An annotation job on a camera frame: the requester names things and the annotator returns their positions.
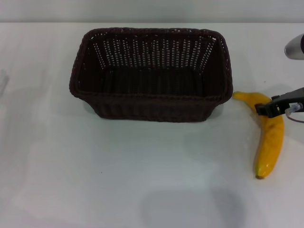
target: white wall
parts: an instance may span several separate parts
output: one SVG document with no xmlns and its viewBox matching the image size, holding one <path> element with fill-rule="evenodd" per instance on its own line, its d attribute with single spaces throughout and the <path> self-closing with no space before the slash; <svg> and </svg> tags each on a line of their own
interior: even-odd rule
<svg viewBox="0 0 304 228">
<path fill-rule="evenodd" d="M 0 0 L 0 21 L 304 22 L 304 0 Z"/>
</svg>

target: basket rim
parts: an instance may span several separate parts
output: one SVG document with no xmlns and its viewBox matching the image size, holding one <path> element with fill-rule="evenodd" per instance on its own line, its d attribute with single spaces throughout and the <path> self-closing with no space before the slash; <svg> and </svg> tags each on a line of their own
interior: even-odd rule
<svg viewBox="0 0 304 228">
<path fill-rule="evenodd" d="M 225 60 L 226 65 L 223 66 L 224 70 L 224 91 L 220 95 L 212 95 L 212 96 L 193 96 L 193 95 L 150 95 L 150 94 L 120 94 L 120 93 L 100 93 L 100 92 L 89 92 L 83 91 L 78 88 L 78 77 L 80 74 L 82 62 L 87 50 L 87 46 L 89 42 L 95 37 L 98 38 L 99 33 L 112 33 L 112 34 L 133 34 L 133 35 L 146 35 L 146 34 L 183 34 L 183 35 L 196 35 L 196 36 L 210 36 L 211 38 L 215 38 L 216 40 L 222 43 L 222 58 Z M 200 101 L 205 103 L 217 103 L 222 104 L 229 100 L 232 96 L 233 85 L 232 85 L 232 76 L 231 76 L 231 65 L 230 65 L 230 57 L 228 48 L 226 45 L 226 41 L 224 37 L 216 31 L 208 30 L 208 29 L 197 29 L 197 28 L 96 28 L 89 32 L 87 32 L 81 42 L 79 47 L 76 59 L 74 61 L 73 70 L 71 74 L 71 79 L 69 83 L 70 92 L 73 96 L 77 98 L 84 98 L 87 96 L 94 97 L 107 97 L 107 98 L 143 98 L 143 99 L 169 99 L 169 100 L 183 100 L 183 101 Z"/>
</svg>

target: white table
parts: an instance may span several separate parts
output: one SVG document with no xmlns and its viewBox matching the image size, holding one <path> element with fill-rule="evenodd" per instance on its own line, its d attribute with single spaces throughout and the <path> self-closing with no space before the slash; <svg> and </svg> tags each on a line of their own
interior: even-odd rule
<svg viewBox="0 0 304 228">
<path fill-rule="evenodd" d="M 229 100 L 203 123 L 100 119 L 68 89 L 83 35 L 101 27 L 212 29 L 235 91 L 304 87 L 284 46 L 304 24 L 0 24 L 1 228 L 303 227 L 304 125 L 285 119 L 274 172 L 256 180 L 260 128 Z"/>
</svg>

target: banana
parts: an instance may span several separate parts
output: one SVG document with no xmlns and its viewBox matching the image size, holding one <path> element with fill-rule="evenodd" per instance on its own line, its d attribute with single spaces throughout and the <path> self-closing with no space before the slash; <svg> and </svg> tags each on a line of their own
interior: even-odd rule
<svg viewBox="0 0 304 228">
<path fill-rule="evenodd" d="M 255 104 L 271 101 L 260 93 L 234 92 L 233 98 L 244 101 L 255 113 Z M 271 173 L 279 157 L 284 138 L 284 121 L 281 115 L 274 118 L 259 117 L 262 122 L 262 137 L 256 160 L 256 178 L 264 179 Z"/>
</svg>

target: dark brown basket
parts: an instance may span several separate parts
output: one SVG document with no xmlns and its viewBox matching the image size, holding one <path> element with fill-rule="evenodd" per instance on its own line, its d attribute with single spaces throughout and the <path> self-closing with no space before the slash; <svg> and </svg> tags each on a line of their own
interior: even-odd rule
<svg viewBox="0 0 304 228">
<path fill-rule="evenodd" d="M 205 29 L 94 29 L 70 80 L 71 93 L 108 119 L 200 122 L 232 90 L 225 40 Z"/>
</svg>

